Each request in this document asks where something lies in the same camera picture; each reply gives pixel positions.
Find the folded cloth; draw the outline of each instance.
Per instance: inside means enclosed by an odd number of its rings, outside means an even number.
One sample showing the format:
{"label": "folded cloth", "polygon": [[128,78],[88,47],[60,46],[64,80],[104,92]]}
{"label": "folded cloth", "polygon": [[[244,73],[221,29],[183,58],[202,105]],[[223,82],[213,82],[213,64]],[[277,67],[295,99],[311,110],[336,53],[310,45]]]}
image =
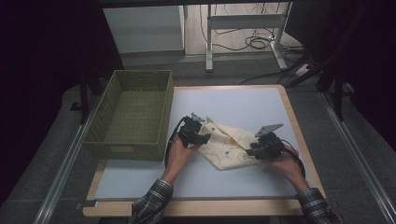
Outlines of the folded cloth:
{"label": "folded cloth", "polygon": [[250,148],[250,143],[257,142],[253,133],[217,124],[211,118],[206,118],[206,121],[200,133],[211,133],[211,137],[198,151],[210,163],[220,170],[227,170],[259,162],[245,151]]}

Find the person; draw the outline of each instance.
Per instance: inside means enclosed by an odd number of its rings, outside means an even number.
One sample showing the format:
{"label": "person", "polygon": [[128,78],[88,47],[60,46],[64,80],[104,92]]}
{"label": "person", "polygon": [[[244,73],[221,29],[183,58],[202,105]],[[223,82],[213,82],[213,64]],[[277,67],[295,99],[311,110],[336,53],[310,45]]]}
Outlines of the person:
{"label": "person", "polygon": [[[176,135],[170,148],[168,165],[161,178],[157,179],[148,193],[133,203],[134,214],[129,223],[161,223],[163,209],[173,195],[173,184],[190,158],[200,146],[185,148]],[[265,161],[285,176],[297,191],[296,198],[301,204],[304,217],[311,223],[344,223],[324,201],[320,191],[311,188],[302,175],[301,168],[288,153],[270,161]]]}

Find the plaid shirt sleeve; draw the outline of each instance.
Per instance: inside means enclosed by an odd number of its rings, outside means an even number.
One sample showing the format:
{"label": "plaid shirt sleeve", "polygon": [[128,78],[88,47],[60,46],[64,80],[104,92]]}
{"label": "plaid shirt sleeve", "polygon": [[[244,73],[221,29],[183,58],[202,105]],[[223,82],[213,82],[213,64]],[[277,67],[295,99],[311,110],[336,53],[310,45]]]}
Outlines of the plaid shirt sleeve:
{"label": "plaid shirt sleeve", "polygon": [[163,209],[172,199],[173,191],[171,184],[157,179],[148,193],[132,204],[134,223],[160,223],[163,220]]}
{"label": "plaid shirt sleeve", "polygon": [[332,212],[318,189],[305,190],[296,194],[296,197],[303,209],[304,216],[312,223],[344,223],[341,217]]}

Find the crate label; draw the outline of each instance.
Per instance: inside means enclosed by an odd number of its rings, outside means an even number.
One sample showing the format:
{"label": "crate label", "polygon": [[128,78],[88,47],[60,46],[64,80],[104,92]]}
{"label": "crate label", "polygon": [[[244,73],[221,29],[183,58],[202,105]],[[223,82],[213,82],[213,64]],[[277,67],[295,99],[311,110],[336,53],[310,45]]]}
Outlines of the crate label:
{"label": "crate label", "polygon": [[132,146],[111,147],[111,151],[113,151],[113,152],[134,152],[134,147],[132,147]]}

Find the green plastic crate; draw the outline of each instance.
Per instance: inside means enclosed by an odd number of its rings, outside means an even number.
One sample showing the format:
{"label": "green plastic crate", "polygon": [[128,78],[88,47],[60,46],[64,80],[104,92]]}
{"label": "green plastic crate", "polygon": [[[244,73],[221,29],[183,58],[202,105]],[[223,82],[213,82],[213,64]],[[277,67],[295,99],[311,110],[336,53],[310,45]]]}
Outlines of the green plastic crate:
{"label": "green plastic crate", "polygon": [[171,71],[115,71],[82,145],[100,159],[162,161],[173,93]]}

